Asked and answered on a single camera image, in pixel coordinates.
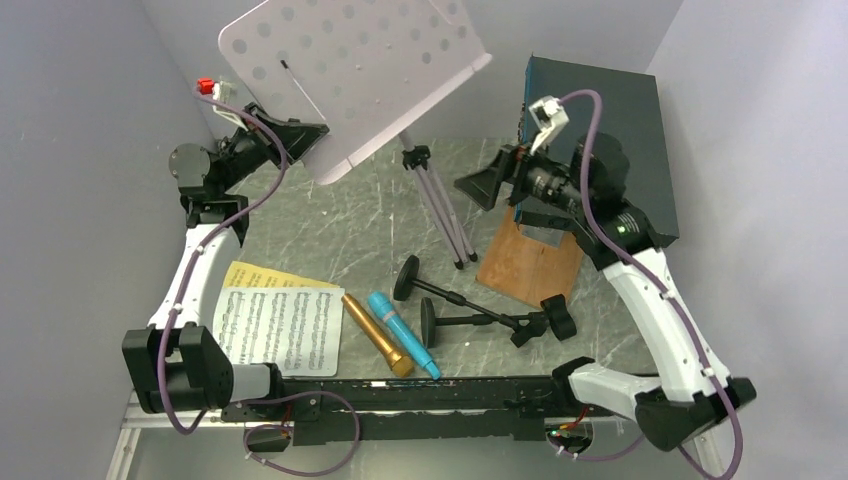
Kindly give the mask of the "lilac music stand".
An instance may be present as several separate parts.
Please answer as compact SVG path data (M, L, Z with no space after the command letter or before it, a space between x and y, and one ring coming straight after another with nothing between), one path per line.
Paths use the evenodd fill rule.
M456 267L476 259L412 124L490 62L459 1L266 1L226 25L218 48L272 117L320 123L302 164L340 180L393 140Z

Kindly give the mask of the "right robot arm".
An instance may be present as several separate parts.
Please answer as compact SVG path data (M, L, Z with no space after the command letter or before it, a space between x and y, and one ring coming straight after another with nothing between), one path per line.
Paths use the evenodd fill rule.
M600 133L580 184L586 140L570 164L551 160L528 144L504 145L485 168L455 180L483 210L494 207L509 183L510 204L528 197L562 211L581 250L613 286L630 312L656 365L637 376L580 357L554 370L551 401L574 415L586 405L633 420L657 449L672 451L722 423L727 409L756 397L750 379L735 378L709 350L673 284L660 236L646 214L625 197L630 162L621 143Z

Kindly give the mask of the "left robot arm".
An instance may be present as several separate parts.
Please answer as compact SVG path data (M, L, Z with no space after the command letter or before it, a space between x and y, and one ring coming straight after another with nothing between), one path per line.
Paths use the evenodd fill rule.
M255 102L239 114L243 125L214 147L183 143L168 158L186 214L185 247L165 299L147 326L127 331L122 342L135 394L148 414L243 402L272 420L287 406L274 362L235 364L211 331L224 278L249 228L248 200L230 190L266 162L278 169L297 162L329 128L275 119Z

